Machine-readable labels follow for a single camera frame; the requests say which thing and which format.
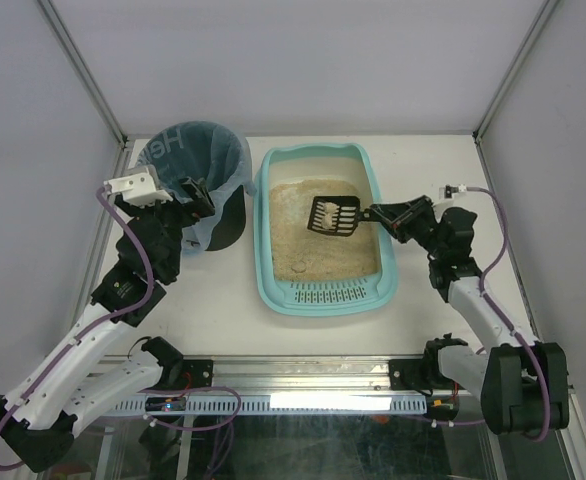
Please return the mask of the black litter scoop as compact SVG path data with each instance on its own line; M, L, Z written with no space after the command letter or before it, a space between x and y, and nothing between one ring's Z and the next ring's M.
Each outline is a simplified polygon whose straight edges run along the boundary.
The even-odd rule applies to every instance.
M372 220L368 210L361 209L357 196L315 196L307 229L332 237L349 237L362 222Z

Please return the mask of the beige litter clump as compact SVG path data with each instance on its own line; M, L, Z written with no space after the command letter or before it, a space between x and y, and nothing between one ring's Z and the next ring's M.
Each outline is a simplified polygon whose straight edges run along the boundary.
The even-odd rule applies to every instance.
M334 228L334 217L339 213L339 206L333 202L325 202L323 204L323 213L321 220L321 227L324 230L331 230Z

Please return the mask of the teal litter box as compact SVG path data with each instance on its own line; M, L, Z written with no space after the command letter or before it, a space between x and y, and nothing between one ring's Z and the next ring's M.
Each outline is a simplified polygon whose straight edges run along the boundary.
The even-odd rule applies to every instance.
M387 304L397 291L399 272L392 241L378 225L378 273L344 280L282 281L274 276L269 191L280 184L336 179L352 184L363 206L381 201L369 156L358 144L319 143L269 150L255 177L253 242L258 291L274 311L293 316L329 317L361 313Z

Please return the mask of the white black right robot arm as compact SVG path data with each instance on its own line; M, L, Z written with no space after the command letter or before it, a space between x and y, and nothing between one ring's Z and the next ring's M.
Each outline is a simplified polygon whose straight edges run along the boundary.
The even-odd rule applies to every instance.
M493 297L486 271L471 254L476 213L452 206L437 215L431 199L422 196L373 204L362 217L379 223L399 243L414 241L426 251L432 287L464 318L484 349L476 354L462 340L433 340L424 353L431 375L473 394L497 435L521 433L541 441L550 431L566 428L566 355L557 343L545 343L517 325Z

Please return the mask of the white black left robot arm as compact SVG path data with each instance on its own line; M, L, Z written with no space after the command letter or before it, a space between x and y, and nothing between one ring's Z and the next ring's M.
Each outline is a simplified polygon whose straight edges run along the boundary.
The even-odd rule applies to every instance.
M180 273L183 231L211 217L204 180L185 178L181 202L150 174L106 181L96 198L122 228L117 261L91 293L72 328L16 388L0 395L0 472L41 473L119 400L155 385L171 385L181 354L156 338L150 346L90 386L83 381L113 343L134 331Z

